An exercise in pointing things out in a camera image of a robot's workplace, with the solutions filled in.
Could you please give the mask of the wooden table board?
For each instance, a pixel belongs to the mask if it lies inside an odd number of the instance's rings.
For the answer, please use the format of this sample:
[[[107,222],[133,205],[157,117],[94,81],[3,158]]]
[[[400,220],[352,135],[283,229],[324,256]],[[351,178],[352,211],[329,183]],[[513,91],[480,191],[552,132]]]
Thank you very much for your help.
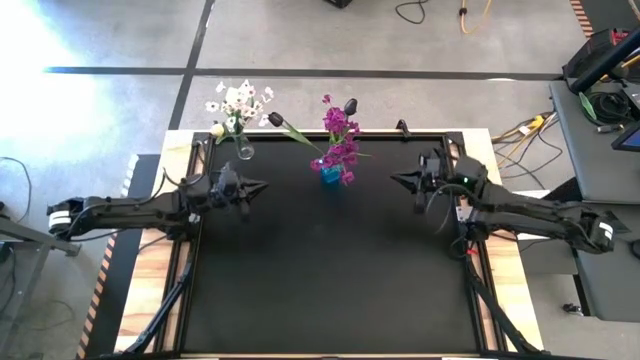
[[[469,154],[489,170],[489,178],[499,183],[497,162],[486,128],[458,128]],[[165,134],[159,165],[182,174],[187,170],[193,137],[196,130],[169,130]],[[544,347],[524,273],[516,237],[499,231],[485,242],[490,272],[500,306],[515,327],[532,345]],[[169,269],[172,245],[163,240],[136,255],[122,322],[115,348],[131,345],[146,322],[158,310]]]

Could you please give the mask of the black case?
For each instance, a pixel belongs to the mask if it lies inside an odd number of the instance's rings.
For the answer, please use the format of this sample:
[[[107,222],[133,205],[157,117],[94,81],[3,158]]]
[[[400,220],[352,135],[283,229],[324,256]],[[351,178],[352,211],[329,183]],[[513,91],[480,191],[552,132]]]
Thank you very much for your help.
[[[562,67],[564,77],[578,78],[629,33],[630,31],[626,29],[609,28],[592,34],[568,63]]]

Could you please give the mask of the grey side desk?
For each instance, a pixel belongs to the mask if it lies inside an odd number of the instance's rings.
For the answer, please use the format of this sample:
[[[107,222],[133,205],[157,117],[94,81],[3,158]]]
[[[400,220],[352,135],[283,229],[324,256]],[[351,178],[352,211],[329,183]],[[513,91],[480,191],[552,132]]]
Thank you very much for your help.
[[[565,82],[551,82],[549,88],[583,199],[640,205],[640,152],[614,150],[617,135],[597,132]]]
[[[593,255],[561,240],[527,239],[518,243],[528,274],[571,275],[586,316],[604,321],[640,323],[640,259],[631,243],[640,240],[640,205],[595,204],[620,221],[622,233],[612,252]]]

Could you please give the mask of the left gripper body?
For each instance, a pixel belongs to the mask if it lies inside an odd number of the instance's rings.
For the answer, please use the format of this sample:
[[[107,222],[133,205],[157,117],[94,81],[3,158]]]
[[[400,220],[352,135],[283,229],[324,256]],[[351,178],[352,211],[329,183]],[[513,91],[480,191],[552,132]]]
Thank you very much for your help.
[[[220,170],[217,172],[217,176],[215,177],[214,181],[212,182],[212,186],[211,186],[211,190],[210,190],[210,196],[211,196],[212,200],[218,206],[226,206],[228,204],[237,205],[239,203],[239,195],[240,195],[240,190],[241,190],[240,177],[239,177],[238,173],[237,173],[238,180],[239,180],[238,188],[237,188],[236,193],[234,195],[232,195],[232,196],[225,196],[225,195],[223,195],[222,193],[220,193],[218,191],[219,174],[220,174]]]

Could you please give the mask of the white flower bunch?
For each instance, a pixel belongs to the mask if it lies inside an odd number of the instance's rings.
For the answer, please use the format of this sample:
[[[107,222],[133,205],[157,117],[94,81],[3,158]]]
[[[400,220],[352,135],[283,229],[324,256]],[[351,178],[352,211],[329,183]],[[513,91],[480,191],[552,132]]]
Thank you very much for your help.
[[[269,120],[268,115],[264,112],[265,104],[257,101],[252,105],[244,105],[241,108],[239,124],[245,128],[252,122],[257,122],[260,127],[265,126]]]
[[[230,105],[226,101],[223,101],[222,103],[208,101],[205,103],[205,108],[208,112],[211,113],[221,113],[222,125],[230,132],[235,131],[237,120],[235,115],[235,108],[232,105]]]
[[[237,89],[236,94],[232,96],[232,99],[239,104],[250,106],[254,109],[259,109],[265,104],[271,102],[275,97],[273,89],[269,86],[265,87],[259,92],[254,85],[252,85],[248,79],[246,79]]]

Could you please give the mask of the tablet with blue screen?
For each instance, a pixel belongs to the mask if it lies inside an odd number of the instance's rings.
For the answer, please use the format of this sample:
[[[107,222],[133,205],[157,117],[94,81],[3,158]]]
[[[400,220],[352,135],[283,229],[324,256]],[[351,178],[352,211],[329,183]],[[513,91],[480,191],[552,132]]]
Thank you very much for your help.
[[[618,151],[640,152],[640,121],[629,125],[624,132],[611,143]]]

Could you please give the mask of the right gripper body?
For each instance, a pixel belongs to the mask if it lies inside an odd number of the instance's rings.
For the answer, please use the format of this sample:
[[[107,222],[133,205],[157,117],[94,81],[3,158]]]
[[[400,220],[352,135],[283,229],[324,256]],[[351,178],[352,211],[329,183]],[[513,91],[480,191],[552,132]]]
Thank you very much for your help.
[[[430,154],[435,154],[435,153],[437,153],[441,159],[440,178],[435,184],[425,181],[422,178],[422,190],[424,192],[424,200],[429,200],[437,192],[437,189],[440,186],[443,186],[447,183],[448,177],[449,177],[448,158],[441,149],[432,149],[425,156],[428,156]]]

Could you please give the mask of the grey stand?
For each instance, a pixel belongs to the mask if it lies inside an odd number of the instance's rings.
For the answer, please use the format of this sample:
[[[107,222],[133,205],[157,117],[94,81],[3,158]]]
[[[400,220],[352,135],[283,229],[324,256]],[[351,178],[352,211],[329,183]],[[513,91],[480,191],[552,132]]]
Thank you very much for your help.
[[[81,249],[81,245],[74,245],[56,239],[49,234],[10,220],[5,215],[0,215],[0,235],[17,240],[16,246],[18,249],[13,248],[12,254],[14,263],[12,269],[16,276],[25,277],[27,280],[34,282],[37,282],[40,278],[50,251],[58,250],[68,257],[75,257]],[[27,251],[26,260],[31,260],[31,263],[26,265],[18,264],[19,250]]]

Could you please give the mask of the clear glass vase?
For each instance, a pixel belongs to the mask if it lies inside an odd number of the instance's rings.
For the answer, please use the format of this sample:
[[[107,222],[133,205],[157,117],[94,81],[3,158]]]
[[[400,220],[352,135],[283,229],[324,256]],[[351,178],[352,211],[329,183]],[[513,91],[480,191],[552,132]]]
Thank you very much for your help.
[[[237,156],[241,160],[250,160],[254,156],[255,154],[254,147],[244,133],[240,133],[239,135],[236,135],[234,137],[234,141],[235,141]]]

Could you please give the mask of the black diagonal frame strut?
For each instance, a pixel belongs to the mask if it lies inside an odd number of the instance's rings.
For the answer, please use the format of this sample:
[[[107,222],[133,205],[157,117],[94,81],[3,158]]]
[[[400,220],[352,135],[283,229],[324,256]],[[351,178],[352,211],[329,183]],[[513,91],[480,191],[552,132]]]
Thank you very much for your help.
[[[477,274],[472,265],[467,266],[470,283],[475,292],[482,298],[489,309],[492,318],[497,321],[505,335],[509,338],[518,353],[523,354],[539,354],[540,351],[530,344],[522,333],[514,326],[506,313],[502,310],[496,298],[490,293],[489,289],[484,285],[481,278]]]
[[[161,327],[166,324],[170,311],[191,281],[194,258],[195,251],[190,249],[183,272],[162,300],[159,310],[154,314],[147,327],[140,333],[135,342],[124,351],[125,354],[143,354]]]

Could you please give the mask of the dark blue pole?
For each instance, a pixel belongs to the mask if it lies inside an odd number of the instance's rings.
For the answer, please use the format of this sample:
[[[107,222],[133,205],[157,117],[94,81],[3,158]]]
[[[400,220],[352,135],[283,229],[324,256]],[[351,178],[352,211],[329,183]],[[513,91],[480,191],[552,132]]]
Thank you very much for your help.
[[[569,90],[578,94],[585,92],[605,75],[614,78],[612,73],[621,62],[640,48],[640,26],[631,31],[620,43],[607,51],[601,58],[595,61],[578,78],[565,78]]]

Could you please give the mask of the purple flower bunch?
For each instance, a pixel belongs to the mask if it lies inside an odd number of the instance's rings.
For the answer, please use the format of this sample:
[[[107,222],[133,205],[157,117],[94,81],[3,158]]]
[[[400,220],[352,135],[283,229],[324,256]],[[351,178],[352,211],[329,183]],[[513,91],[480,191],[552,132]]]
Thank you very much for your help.
[[[339,184],[348,186],[355,180],[352,167],[358,164],[360,157],[368,157],[368,154],[359,152],[359,144],[355,140],[344,140],[331,144],[325,154],[311,162],[310,167],[320,174],[320,170],[324,167],[342,165],[343,172]]]
[[[350,117],[347,117],[343,112],[343,108],[334,106],[332,104],[332,97],[329,94],[325,94],[322,98],[322,103],[328,106],[328,109],[323,118],[325,130],[329,132],[330,136],[335,140],[342,140],[349,134],[357,134],[360,132],[359,124],[352,121]]]

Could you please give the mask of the long green leafy stem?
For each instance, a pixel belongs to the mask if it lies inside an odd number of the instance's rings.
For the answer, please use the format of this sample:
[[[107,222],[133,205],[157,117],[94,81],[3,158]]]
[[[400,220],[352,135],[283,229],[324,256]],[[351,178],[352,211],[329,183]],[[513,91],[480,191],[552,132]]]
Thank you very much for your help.
[[[220,145],[226,139],[237,136],[233,128],[226,123],[214,123],[210,128],[210,134],[214,138],[215,145]]]

